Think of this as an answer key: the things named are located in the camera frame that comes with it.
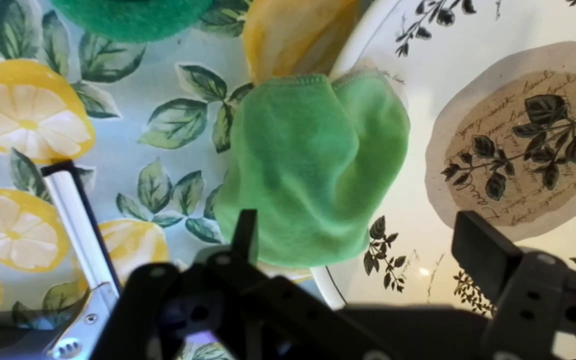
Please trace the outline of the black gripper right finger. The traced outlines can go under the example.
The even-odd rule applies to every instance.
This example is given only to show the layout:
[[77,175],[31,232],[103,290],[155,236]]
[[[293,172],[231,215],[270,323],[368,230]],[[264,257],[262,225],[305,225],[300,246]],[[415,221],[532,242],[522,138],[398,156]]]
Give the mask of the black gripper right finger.
[[475,211],[455,221],[453,257],[499,314],[559,314],[567,264],[542,251],[516,246]]

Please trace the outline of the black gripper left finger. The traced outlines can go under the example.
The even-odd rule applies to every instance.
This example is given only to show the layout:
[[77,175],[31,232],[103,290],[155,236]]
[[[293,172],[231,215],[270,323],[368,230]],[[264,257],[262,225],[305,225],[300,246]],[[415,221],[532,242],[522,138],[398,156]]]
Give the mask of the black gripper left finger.
[[222,294],[241,294],[252,289],[261,273],[256,261],[256,212],[242,211],[229,246],[208,248],[205,270],[208,285]]

